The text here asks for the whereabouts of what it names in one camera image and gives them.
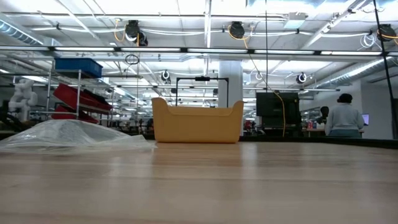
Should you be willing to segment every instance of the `table surface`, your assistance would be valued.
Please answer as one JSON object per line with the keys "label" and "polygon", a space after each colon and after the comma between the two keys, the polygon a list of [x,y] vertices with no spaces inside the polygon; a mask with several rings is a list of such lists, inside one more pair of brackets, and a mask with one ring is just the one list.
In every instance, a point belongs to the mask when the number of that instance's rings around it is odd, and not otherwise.
{"label": "table surface", "polygon": [[0,153],[1,223],[397,223],[398,151],[317,143]]}

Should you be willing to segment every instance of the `plastic bin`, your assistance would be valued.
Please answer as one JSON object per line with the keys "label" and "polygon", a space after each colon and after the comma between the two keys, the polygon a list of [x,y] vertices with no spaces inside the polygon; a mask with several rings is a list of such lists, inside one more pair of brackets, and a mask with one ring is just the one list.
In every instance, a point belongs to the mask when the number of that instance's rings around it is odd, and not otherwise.
{"label": "plastic bin", "polygon": [[[76,113],[76,110],[73,110],[72,108],[66,107],[59,105],[55,109],[55,112],[68,112],[68,113]],[[53,114],[51,115],[52,119],[76,119],[76,115],[74,114]],[[86,121],[90,122],[93,124],[97,124],[98,121],[86,114],[83,111],[79,111],[79,120],[80,121]]]}
{"label": "plastic bin", "polygon": [[71,77],[78,78],[77,70],[84,73],[82,78],[101,78],[102,66],[91,58],[56,58],[55,70],[61,70],[60,73]]}
{"label": "plastic bin", "polygon": [[241,133],[243,101],[232,108],[168,106],[153,98],[155,138],[158,142],[236,143]]}
{"label": "plastic bin", "polygon": [[[90,111],[94,113],[109,114],[112,105],[107,102],[100,102],[97,98],[93,98],[91,94],[80,91],[80,110]],[[55,89],[53,95],[62,100],[66,105],[72,109],[76,109],[77,104],[77,89],[60,83]]]}

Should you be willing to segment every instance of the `red tray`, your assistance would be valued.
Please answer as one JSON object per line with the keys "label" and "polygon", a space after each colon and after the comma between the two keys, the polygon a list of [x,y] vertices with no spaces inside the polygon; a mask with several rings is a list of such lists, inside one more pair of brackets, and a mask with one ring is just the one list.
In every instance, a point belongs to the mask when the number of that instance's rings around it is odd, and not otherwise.
{"label": "red tray", "polygon": [[[58,99],[62,100],[70,108],[76,109],[77,104],[77,89],[67,86],[65,84],[59,84],[58,88],[53,93]],[[89,94],[80,91],[80,102],[79,110],[110,114],[112,106],[108,103],[99,102],[97,99],[91,97]]]}
{"label": "red tray", "polygon": [[[67,113],[76,113],[76,110],[72,108],[68,108],[66,106],[58,105],[55,109],[55,112],[67,112]],[[52,119],[76,119],[76,115],[74,114],[53,114]],[[79,111],[79,120],[86,121],[93,124],[97,124],[98,121],[84,113],[83,111]]]}

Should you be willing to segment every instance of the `black metal frame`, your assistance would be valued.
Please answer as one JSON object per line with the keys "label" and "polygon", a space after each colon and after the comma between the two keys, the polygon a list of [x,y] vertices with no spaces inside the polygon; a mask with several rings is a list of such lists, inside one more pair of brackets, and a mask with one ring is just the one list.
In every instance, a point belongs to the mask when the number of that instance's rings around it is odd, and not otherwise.
{"label": "black metal frame", "polygon": [[178,82],[180,80],[195,80],[195,81],[200,81],[200,82],[208,82],[210,80],[225,80],[226,81],[226,107],[228,107],[228,101],[229,101],[229,78],[210,78],[210,77],[195,77],[195,78],[180,78],[177,77],[177,81],[175,83],[175,106],[178,106]]}

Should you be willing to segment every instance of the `plastic bag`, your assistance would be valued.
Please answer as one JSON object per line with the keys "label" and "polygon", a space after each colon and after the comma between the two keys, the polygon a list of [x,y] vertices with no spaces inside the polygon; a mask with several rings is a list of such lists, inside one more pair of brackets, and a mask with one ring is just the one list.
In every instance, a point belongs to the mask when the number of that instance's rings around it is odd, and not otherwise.
{"label": "plastic bag", "polygon": [[143,136],[130,136],[72,119],[49,120],[0,141],[0,151],[7,152],[102,152],[153,148],[155,145]]}

